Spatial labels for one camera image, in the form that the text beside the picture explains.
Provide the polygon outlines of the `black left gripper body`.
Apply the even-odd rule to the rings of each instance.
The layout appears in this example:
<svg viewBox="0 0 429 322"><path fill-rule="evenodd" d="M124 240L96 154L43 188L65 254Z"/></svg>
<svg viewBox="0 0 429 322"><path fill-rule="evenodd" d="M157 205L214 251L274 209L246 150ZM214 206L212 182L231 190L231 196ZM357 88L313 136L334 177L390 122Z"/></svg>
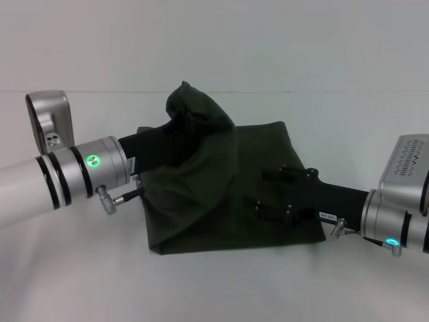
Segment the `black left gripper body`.
<svg viewBox="0 0 429 322"><path fill-rule="evenodd" d="M186 137L184 122L171 120L160 127L149 127L119 139L129 161L130 173L140 174L160 166L174 166L183 161Z"/></svg>

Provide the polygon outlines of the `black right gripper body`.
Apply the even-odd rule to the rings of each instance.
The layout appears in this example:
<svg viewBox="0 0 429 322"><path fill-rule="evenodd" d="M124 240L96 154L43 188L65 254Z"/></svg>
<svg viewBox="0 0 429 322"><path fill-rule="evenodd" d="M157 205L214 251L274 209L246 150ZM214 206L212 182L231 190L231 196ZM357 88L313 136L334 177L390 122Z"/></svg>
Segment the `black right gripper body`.
<svg viewBox="0 0 429 322"><path fill-rule="evenodd" d="M346 221L345 227L355 231L361 229L361 217L367 191L322 182L315 168L289 169L288 180L292 190L288 204L296 210L315 209Z"/></svg>

